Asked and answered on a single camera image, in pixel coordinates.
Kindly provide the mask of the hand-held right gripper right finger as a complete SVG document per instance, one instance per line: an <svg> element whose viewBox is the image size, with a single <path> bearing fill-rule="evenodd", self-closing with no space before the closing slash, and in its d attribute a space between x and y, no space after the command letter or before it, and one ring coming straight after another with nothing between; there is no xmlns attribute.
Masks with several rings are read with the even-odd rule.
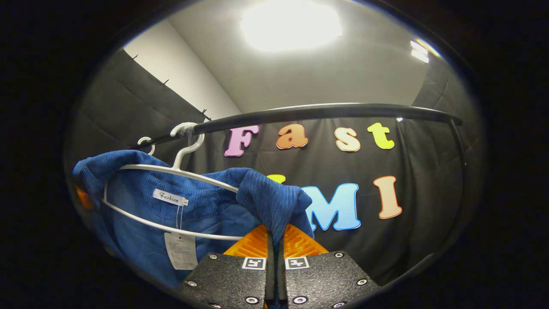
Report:
<svg viewBox="0 0 549 309"><path fill-rule="evenodd" d="M294 225L278 249L277 304L283 309L336 309L380 286L345 251L328 251Z"/></svg>

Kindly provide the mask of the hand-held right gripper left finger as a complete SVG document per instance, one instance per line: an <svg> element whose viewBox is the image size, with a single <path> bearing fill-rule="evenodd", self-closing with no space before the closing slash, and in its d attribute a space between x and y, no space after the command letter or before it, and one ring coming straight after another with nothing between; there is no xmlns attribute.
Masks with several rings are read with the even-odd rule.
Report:
<svg viewBox="0 0 549 309"><path fill-rule="evenodd" d="M209 252L180 293L212 309L270 309L275 302L275 249L259 225L223 254Z"/></svg>

